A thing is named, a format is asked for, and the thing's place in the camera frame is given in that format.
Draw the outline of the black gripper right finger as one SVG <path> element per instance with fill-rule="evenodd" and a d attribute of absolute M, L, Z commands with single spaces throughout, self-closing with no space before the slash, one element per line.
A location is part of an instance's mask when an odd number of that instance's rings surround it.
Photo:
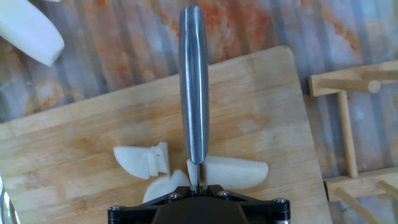
<path fill-rule="evenodd" d="M 220 185 L 200 187 L 200 195 L 211 198 L 205 202 L 202 215 L 205 223 L 290 223 L 290 201 L 285 198 L 259 200 L 232 192 Z"/>

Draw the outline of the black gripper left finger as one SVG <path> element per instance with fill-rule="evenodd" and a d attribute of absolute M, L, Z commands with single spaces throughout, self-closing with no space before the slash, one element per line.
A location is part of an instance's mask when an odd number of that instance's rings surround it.
<path fill-rule="evenodd" d="M 163 205 L 196 196 L 191 187 L 177 187 L 173 192 L 162 195 L 135 207 L 114 205 L 108 208 L 108 224 L 134 223 L 139 220 L 152 221 Z"/>

